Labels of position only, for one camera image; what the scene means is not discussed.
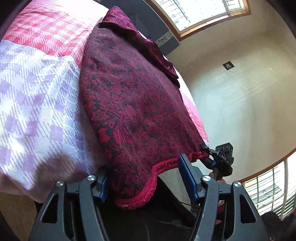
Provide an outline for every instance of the white wall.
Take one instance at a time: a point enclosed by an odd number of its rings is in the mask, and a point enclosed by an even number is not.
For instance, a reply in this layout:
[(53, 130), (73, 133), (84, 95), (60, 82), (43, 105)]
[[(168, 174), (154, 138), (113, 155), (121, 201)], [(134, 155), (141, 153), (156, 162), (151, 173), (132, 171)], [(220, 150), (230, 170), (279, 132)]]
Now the white wall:
[(273, 28), (275, 10), (266, 0), (249, 0), (249, 4), (250, 16), (217, 24), (181, 41), (180, 46), (167, 56), (169, 61), (182, 74), (189, 65), (209, 52)]
[[(180, 70), (210, 146), (234, 146), (228, 182), (257, 173), (296, 147), (296, 40), (265, 0), (252, 15), (197, 33), (168, 59)], [(223, 63), (235, 68), (226, 71)], [(200, 162), (204, 174), (207, 170)]]
[[(235, 68), (226, 71), (228, 61)], [(228, 181), (250, 176), (296, 147), (296, 61), (269, 35), (226, 44), (182, 75), (210, 146), (234, 147)]]

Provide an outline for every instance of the finger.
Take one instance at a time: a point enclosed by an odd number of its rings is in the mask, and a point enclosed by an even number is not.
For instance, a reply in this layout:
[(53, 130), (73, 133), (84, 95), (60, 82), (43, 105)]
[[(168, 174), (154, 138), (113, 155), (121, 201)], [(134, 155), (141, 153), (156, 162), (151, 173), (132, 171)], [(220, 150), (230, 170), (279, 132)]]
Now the finger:
[(227, 183), (225, 182), (225, 180), (224, 180), (224, 179), (218, 180), (217, 182), (218, 182), (218, 183), (227, 184)]

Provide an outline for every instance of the bed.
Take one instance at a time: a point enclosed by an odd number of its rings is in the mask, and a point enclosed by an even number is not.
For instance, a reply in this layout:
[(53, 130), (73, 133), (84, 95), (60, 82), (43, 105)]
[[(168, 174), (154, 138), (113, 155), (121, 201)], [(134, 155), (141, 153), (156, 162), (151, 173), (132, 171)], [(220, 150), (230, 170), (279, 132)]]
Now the bed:
[[(105, 165), (78, 93), (85, 44), (107, 11), (93, 0), (33, 0), (8, 28), (0, 43), (1, 192), (42, 203), (56, 181), (79, 181)], [(184, 105), (208, 143), (177, 74)]]

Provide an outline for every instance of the red blanket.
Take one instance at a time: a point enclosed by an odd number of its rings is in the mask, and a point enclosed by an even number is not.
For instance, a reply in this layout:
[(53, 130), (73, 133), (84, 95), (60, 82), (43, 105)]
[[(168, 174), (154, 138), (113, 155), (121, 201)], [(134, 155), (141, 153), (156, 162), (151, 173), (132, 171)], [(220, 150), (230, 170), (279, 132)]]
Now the red blanket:
[(177, 167), (180, 154), (190, 161), (207, 156), (177, 77), (158, 46), (144, 39), (118, 7), (109, 10), (86, 43), (81, 97), (122, 208), (148, 202), (157, 175)]

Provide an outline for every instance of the window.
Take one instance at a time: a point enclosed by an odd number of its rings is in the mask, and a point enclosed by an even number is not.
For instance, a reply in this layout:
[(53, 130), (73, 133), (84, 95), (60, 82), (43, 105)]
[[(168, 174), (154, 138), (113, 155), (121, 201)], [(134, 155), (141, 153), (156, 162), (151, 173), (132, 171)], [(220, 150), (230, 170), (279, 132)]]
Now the window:
[(250, 14), (247, 0), (146, 0), (179, 41), (227, 19)]
[(260, 215), (274, 211), (281, 219), (295, 210), (296, 153), (269, 171), (244, 183)]

